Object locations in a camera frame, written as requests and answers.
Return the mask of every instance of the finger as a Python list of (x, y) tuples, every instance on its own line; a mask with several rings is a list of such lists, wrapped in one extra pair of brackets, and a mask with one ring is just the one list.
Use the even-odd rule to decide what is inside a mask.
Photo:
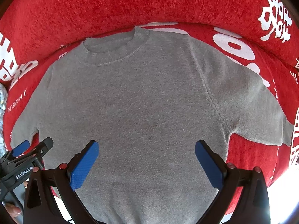
[(16, 224), (20, 224), (16, 219), (13, 218), (13, 220), (15, 221)]
[(16, 207), (9, 203), (6, 203), (4, 205), (4, 207), (7, 210), (7, 212), (10, 214), (11, 217), (17, 217), (22, 212), (22, 210), (19, 207)]

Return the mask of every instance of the red fabric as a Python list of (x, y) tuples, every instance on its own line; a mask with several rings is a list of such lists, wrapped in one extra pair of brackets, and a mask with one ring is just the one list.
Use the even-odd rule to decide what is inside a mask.
[[(268, 89), (275, 97), (277, 95), (288, 120), (294, 123), (299, 102), (297, 71), (292, 67), (297, 65), (296, 59), (299, 60), (299, 32), (294, 22), (287, 26), (285, 10), (278, 6), (278, 2), (276, 5), (277, 8), (273, 9), (272, 14), (266, 14), (265, 19), (273, 19), (273, 16), (278, 19), (273, 20), (269, 29), (263, 30), (258, 19), (263, 7), (269, 7), (268, 0), (15, 0), (0, 20), (0, 82), (9, 87), (13, 79), (4, 115), (4, 139), (8, 148), (13, 125), (45, 71), (60, 55), (78, 43), (59, 49), (61, 45), (155, 21), (208, 24), (246, 38), (237, 39), (250, 47), (255, 55), (254, 60), (240, 58), (219, 47), (213, 39), (219, 33), (208, 25), (168, 26), (188, 31), (191, 36), (245, 66), (250, 63), (258, 65), (260, 75), (270, 84)], [(290, 39), (283, 43), (281, 37), (275, 37), (275, 30), (268, 40), (261, 40), (279, 21), (282, 24), (277, 30), (287, 28)], [(230, 43), (230, 46), (238, 49), (237, 45)], [(260, 166), (270, 185), (288, 168), (290, 154), (291, 147), (264, 146), (233, 134), (227, 161), (245, 169)], [(239, 194), (240, 190), (228, 213), (234, 209)]]
[[(268, 89), (271, 91), (274, 97), (278, 98), (278, 101), (282, 106), (282, 109), (285, 112), (288, 120), (294, 123), (297, 108), (299, 107), (299, 99), (297, 98), (297, 95), (299, 93), (299, 88), (297, 85), (298, 82), (291, 74), (291, 72), (293, 72), (294, 75), (297, 75), (295, 68), (291, 66), (287, 68), (277, 58), (264, 52), (254, 43), (244, 38), (233, 37), (237, 35), (224, 35), (223, 33), (228, 33), (228, 31), (219, 30), (218, 28), (215, 28), (213, 26), (179, 23), (176, 25), (149, 26), (146, 28), (171, 28), (180, 30), (180, 32), (186, 31), (191, 36), (210, 44), (211, 46), (215, 47), (232, 59), (235, 59), (244, 66), (248, 66), (250, 63), (256, 64), (260, 69), (260, 75), (269, 82)], [(114, 31), (109, 34), (124, 32), (130, 29), (132, 28)], [(223, 45), (228, 44), (230, 45), (230, 47), (235, 48), (236, 50), (231, 50), (231, 52), (228, 52), (227, 50), (229, 49), (225, 50), (219, 47), (219, 45), (217, 45), (219, 44), (219, 41), (217, 41), (218, 36), (222, 38), (221, 41), (223, 41), (223, 39), (226, 39), (226, 43), (220, 44), (222, 47)], [(47, 68), (55, 60), (57, 60), (59, 56), (64, 55), (66, 52), (72, 50), (79, 43), (80, 42), (76, 42), (58, 50), (47, 60), (43, 61), (39, 66), (30, 70), (23, 77), (21, 77), (15, 84), (15, 86), (10, 90), (7, 101), (7, 108), (11, 108), (11, 110), (9, 112), (6, 112), (6, 114), (4, 115), (4, 138), (5, 142), (8, 143), (8, 148), (10, 148), (9, 136), (11, 130), (17, 118), (28, 103), (31, 94), (37, 87), (38, 82), (41, 80)], [(250, 60), (242, 58), (242, 56), (244, 57), (244, 54), (248, 54), (249, 51), (252, 51), (255, 58), (253, 60), (252, 58)], [(234, 72), (232, 71), (231, 73), (231, 77), (233, 80)], [(15, 103), (16, 99), (20, 98), (20, 95), (22, 95), (22, 99)], [(37, 143), (38, 139), (35, 138), (31, 148), (33, 148)], [(277, 179), (288, 168), (290, 152), (291, 148), (285, 145), (281, 147), (266, 146), (263, 144), (248, 141), (241, 136), (233, 134), (229, 142), (227, 162), (233, 162), (237, 167), (244, 169), (253, 169), (255, 166), (260, 166), (265, 175), (266, 183), (269, 186), (274, 179)], [(241, 188), (237, 190), (227, 213), (230, 213), (234, 210), (240, 193)]]
[[(295, 66), (299, 31), (294, 22), (287, 24), (289, 16), (282, 4), (277, 2), (271, 9), (273, 13), (265, 15), (266, 21), (270, 19), (269, 29), (263, 30), (258, 20), (263, 7), (270, 3), (275, 0), (15, 0), (0, 20), (0, 31), (11, 41), (5, 50), (13, 47), (15, 64), (19, 66), (34, 60), (42, 63), (61, 45), (85, 37), (155, 21), (218, 26), (240, 34), (282, 62)], [(261, 37), (274, 25), (277, 29), (269, 40), (262, 41)], [(282, 30), (290, 35), (284, 43)], [(3, 59), (0, 78), (8, 85), (17, 68), (13, 59)]]

